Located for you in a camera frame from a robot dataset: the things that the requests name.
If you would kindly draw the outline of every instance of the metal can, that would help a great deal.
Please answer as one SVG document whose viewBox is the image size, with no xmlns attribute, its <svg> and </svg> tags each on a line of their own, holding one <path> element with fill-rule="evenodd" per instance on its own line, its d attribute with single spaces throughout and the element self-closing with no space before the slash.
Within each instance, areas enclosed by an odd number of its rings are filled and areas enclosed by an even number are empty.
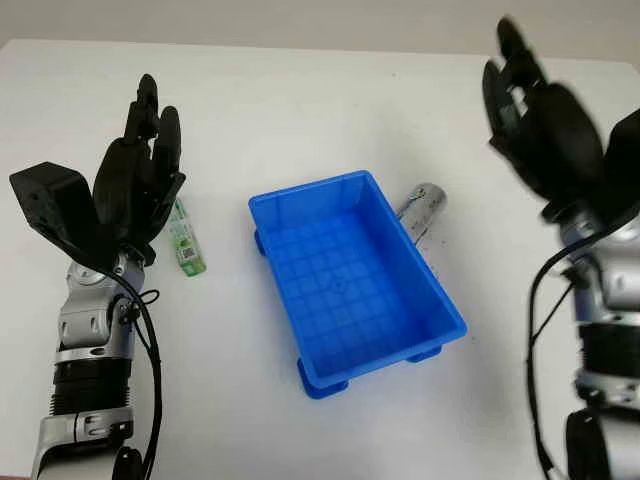
<svg viewBox="0 0 640 480">
<path fill-rule="evenodd" d="M 397 216 L 414 244 L 427 233 L 446 204 L 446 193 L 432 183 L 421 183 L 411 191 Z"/>
</svg>

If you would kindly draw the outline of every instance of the wall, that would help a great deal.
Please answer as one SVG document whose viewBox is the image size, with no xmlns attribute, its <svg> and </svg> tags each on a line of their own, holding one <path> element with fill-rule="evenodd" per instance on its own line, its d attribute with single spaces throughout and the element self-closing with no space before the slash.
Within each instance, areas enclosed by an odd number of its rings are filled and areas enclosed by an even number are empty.
<svg viewBox="0 0 640 480">
<path fill-rule="evenodd" d="M 635 0 L 0 0 L 10 38 L 482 53 L 509 12 L 545 56 L 640 65 Z"/>
</svg>

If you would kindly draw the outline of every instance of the green package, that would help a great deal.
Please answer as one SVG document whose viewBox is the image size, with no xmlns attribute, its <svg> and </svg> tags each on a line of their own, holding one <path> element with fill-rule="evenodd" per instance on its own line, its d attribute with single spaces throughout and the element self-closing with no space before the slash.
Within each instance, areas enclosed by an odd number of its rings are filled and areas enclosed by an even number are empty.
<svg viewBox="0 0 640 480">
<path fill-rule="evenodd" d="M 189 223 L 187 212 L 179 198 L 176 198 L 171 208 L 167 227 L 176 251 L 178 263 L 184 273 L 189 277 L 193 277 L 204 272 L 207 266 L 202 258 L 196 235 Z"/>
</svg>

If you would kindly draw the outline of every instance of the black robotic finger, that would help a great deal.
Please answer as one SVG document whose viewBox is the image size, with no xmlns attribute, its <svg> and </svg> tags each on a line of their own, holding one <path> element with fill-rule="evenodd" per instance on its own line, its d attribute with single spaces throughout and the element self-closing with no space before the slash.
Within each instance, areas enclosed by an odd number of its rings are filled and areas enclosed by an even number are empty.
<svg viewBox="0 0 640 480">
<path fill-rule="evenodd" d="M 509 17 L 502 17 L 498 22 L 498 42 L 500 43 L 500 53 L 505 59 L 524 52 L 527 47 L 524 38 Z"/>
<path fill-rule="evenodd" d="M 147 141 L 158 133 L 158 86 L 151 75 L 145 73 L 138 85 L 135 102 L 129 105 L 127 126 L 123 141 L 131 145 L 140 139 Z"/>
<path fill-rule="evenodd" d="M 158 138 L 153 145 L 153 177 L 159 185 L 167 185 L 180 167 L 182 153 L 178 111 L 165 107 L 160 116 Z"/>
</svg>

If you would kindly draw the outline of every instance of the blue storage bin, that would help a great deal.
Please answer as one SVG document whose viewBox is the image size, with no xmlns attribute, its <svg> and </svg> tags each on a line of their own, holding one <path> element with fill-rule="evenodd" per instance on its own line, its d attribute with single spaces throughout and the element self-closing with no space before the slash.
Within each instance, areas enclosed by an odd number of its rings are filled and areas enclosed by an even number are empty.
<svg viewBox="0 0 640 480">
<path fill-rule="evenodd" d="M 369 172 L 249 200 L 300 351 L 307 394 L 436 355 L 466 326 Z"/>
</svg>

